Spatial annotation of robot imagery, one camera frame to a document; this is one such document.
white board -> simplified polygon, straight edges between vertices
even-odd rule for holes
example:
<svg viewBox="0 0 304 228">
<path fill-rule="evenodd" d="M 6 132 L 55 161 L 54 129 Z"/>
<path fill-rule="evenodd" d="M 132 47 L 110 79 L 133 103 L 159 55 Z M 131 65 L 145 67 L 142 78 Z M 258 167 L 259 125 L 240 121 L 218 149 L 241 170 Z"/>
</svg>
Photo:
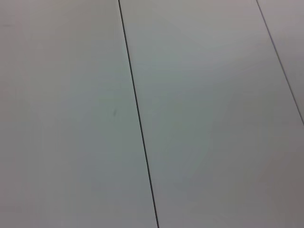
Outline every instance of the white board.
<svg viewBox="0 0 304 228">
<path fill-rule="evenodd" d="M 290 225 L 302 122 L 256 2 L 121 4 L 160 227 Z"/>
<path fill-rule="evenodd" d="M 0 226 L 155 228 L 118 3 L 0 2 Z"/>
<path fill-rule="evenodd" d="M 294 98 L 304 115 L 304 2 L 259 0 Z"/>
</svg>

white panel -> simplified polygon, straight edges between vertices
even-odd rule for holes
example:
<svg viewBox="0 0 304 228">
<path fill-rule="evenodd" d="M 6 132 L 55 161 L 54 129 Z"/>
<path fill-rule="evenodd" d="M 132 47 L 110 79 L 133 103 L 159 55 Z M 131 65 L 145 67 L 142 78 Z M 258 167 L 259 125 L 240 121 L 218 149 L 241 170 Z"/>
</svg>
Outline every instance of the white panel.
<svg viewBox="0 0 304 228">
<path fill-rule="evenodd" d="M 160 227 L 285 227 L 302 122 L 256 2 L 121 3 Z"/>
<path fill-rule="evenodd" d="M 259 0 L 302 116 L 304 115 L 304 1 Z"/>
<path fill-rule="evenodd" d="M 0 1 L 0 224 L 156 227 L 116 1 Z"/>
</svg>

dark line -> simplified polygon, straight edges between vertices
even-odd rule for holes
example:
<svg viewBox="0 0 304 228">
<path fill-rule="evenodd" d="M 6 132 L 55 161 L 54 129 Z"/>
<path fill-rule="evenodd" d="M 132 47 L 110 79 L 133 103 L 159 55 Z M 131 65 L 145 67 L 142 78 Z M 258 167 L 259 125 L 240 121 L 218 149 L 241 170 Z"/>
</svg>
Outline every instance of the dark line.
<svg viewBox="0 0 304 228">
<path fill-rule="evenodd" d="M 121 19 L 122 19 L 123 35 L 124 35 L 125 45 L 126 45 L 126 48 L 127 48 L 129 66 L 130 66 L 130 71 L 131 71 L 131 78 L 132 78 L 133 90 L 134 90 L 134 95 L 135 95 L 135 101 L 136 101 L 136 108 L 137 108 L 139 126 L 140 126 L 140 128 L 141 128 L 141 133 L 142 133 L 143 150 L 144 150 L 144 155 L 145 155 L 145 157 L 146 157 L 147 170 L 148 170 L 148 176 L 149 176 L 149 182 L 150 182 L 150 188 L 151 188 L 151 194 L 152 194 L 152 200 L 153 200 L 153 206 L 154 206 L 156 224 L 157 224 L 157 228 L 160 228 L 160 225 L 159 225 L 159 222 L 158 222 L 158 216 L 157 216 L 155 198 L 154 198 L 154 191 L 153 191 L 153 186 L 152 186 L 152 181 L 151 181 L 150 168 L 149 168 L 148 156 L 147 156 L 147 150 L 146 150 L 146 144 L 145 144 L 145 142 L 144 142 L 144 137 L 143 137 L 143 127 L 142 127 L 141 115 L 140 115 L 139 108 L 138 108 L 137 95 L 136 95 L 136 89 L 135 89 L 135 83 L 134 83 L 132 65 L 131 65 L 131 60 L 130 60 L 130 53 L 129 53 L 129 48 L 128 48 L 127 36 L 126 36 L 126 34 L 125 34 L 124 19 L 123 19 L 122 7 L 121 7 L 121 5 L 120 5 L 120 0 L 118 0 L 118 4 L 119 4 L 120 16 L 121 16 Z"/>
<path fill-rule="evenodd" d="M 262 15 L 263 21 L 264 21 L 264 23 L 265 23 L 266 29 L 267 29 L 267 31 L 268 31 L 268 34 L 269 34 L 269 36 L 270 36 L 270 39 L 271 39 L 272 45 L 274 46 L 276 56 L 277 56 L 277 58 L 278 58 L 278 60 L 279 60 L 279 62 L 280 62 L 280 65 L 281 65 L 282 71 L 283 71 L 283 73 L 284 73 L 285 79 L 286 79 L 286 81 L 287 81 L 287 84 L 288 84 L 288 86 L 289 86 L 289 89 L 290 89 L 291 95 L 293 96 L 295 106 L 296 106 L 296 108 L 298 109 L 298 112 L 299 112 L 300 118 L 301 118 L 302 123 L 303 123 L 303 125 L 304 125 L 304 120 L 303 120 L 302 114 L 301 114 L 301 112 L 300 112 L 300 109 L 299 109 L 298 103 L 297 103 L 297 101 L 296 101 L 296 99 L 295 99 L 295 95 L 294 95 L 294 93 L 293 93 L 293 91 L 292 91 L 292 89 L 291 89 L 291 86 L 290 86 L 289 80 L 288 80 L 288 78 L 287 78 L 287 75 L 286 75 L 285 69 L 284 69 L 284 67 L 283 67 L 283 64 L 282 64 L 281 58 L 280 58 L 279 53 L 278 53 L 278 51 L 277 51 L 277 49 L 276 49 L 276 46 L 275 46 L 274 40 L 272 39 L 272 36 L 271 36 L 271 34 L 270 34 L 270 30 L 269 30 L 269 28 L 268 28 L 268 25 L 267 25 L 267 23 L 266 23 L 266 20 L 265 20 L 264 14 L 263 14 L 263 12 L 262 12 L 262 10 L 261 10 L 260 4 L 258 3 L 258 0 L 256 0 L 256 3 L 257 3 L 257 6 L 258 6 L 258 8 L 259 8 L 259 10 L 260 10 L 260 12 L 261 12 L 261 15 Z"/>
</svg>

flat panel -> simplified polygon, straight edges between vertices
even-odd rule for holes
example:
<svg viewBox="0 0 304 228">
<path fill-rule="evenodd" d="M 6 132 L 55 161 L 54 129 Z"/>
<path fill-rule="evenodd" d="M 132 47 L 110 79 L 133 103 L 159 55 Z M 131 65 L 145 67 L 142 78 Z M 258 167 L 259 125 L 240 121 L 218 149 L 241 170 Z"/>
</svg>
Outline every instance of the flat panel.
<svg viewBox="0 0 304 228">
<path fill-rule="evenodd" d="M 0 2 L 0 226 L 155 228 L 118 3 Z"/>
<path fill-rule="evenodd" d="M 259 0 L 286 76 L 304 115 L 304 2 Z"/>
<path fill-rule="evenodd" d="M 256 2 L 121 4 L 160 227 L 285 227 L 302 122 Z"/>
</svg>

white surface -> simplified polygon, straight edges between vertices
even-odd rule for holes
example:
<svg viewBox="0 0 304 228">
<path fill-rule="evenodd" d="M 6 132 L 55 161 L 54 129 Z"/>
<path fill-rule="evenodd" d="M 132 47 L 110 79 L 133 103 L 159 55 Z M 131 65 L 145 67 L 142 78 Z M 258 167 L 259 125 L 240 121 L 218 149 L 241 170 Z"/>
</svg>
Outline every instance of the white surface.
<svg viewBox="0 0 304 228">
<path fill-rule="evenodd" d="M 302 122 L 255 0 L 121 2 L 160 227 L 303 224 Z"/>
<path fill-rule="evenodd" d="M 116 1 L 0 1 L 0 227 L 156 227 Z"/>
<path fill-rule="evenodd" d="M 304 1 L 259 0 L 259 3 L 304 115 Z"/>
</svg>

